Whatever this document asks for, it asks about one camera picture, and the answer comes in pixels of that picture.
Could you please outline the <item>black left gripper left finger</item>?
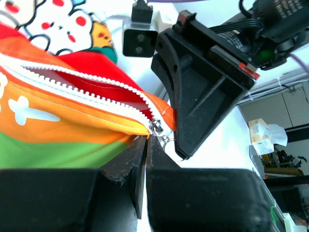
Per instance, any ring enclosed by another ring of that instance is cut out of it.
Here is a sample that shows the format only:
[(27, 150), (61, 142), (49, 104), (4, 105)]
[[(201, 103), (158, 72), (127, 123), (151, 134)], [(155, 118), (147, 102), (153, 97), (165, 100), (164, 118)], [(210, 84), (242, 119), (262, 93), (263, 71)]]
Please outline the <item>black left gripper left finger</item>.
[(1, 231), (135, 232), (146, 147), (140, 136), (98, 169), (1, 171)]

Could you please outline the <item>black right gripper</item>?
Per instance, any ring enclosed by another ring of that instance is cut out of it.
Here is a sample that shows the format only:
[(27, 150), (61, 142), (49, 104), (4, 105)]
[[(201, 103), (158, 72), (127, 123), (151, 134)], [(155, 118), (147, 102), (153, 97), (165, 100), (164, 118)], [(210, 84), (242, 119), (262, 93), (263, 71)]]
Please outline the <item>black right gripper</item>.
[(175, 151), (191, 158), (258, 79), (309, 42), (306, 0), (257, 0), (250, 9), (206, 27), (179, 13), (173, 29), (159, 33), (152, 70), (175, 110)]

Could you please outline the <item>rainbow hooded zip jacket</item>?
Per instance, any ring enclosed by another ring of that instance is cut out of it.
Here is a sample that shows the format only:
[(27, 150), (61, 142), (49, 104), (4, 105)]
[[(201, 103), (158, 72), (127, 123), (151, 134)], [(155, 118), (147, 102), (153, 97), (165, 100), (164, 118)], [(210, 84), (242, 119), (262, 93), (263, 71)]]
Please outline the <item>rainbow hooded zip jacket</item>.
[(128, 0), (0, 3), (0, 167), (98, 168), (138, 136), (168, 137), (174, 109), (117, 60), (111, 19)]

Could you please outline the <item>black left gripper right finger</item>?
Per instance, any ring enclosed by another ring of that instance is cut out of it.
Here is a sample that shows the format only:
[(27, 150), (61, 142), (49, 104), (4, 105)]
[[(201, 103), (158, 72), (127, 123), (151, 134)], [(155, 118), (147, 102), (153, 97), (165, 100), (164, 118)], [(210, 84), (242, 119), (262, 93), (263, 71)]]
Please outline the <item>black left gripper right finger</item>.
[(149, 223), (155, 232), (268, 232), (270, 203), (247, 169), (181, 168), (151, 136), (147, 145)]

